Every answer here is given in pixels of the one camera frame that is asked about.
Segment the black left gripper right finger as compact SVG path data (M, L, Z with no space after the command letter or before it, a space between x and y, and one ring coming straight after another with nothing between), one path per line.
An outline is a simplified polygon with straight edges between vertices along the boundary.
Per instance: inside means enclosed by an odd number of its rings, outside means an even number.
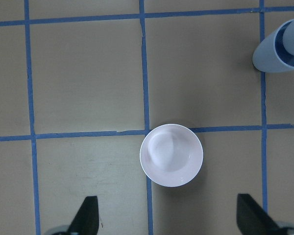
M243 235L283 235L280 228L250 194L237 195L237 226Z

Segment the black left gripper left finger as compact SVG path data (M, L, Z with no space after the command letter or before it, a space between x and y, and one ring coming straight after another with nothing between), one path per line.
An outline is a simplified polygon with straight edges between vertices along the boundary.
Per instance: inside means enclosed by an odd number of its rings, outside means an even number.
M99 230L98 197L87 196L66 231L68 235L96 235Z

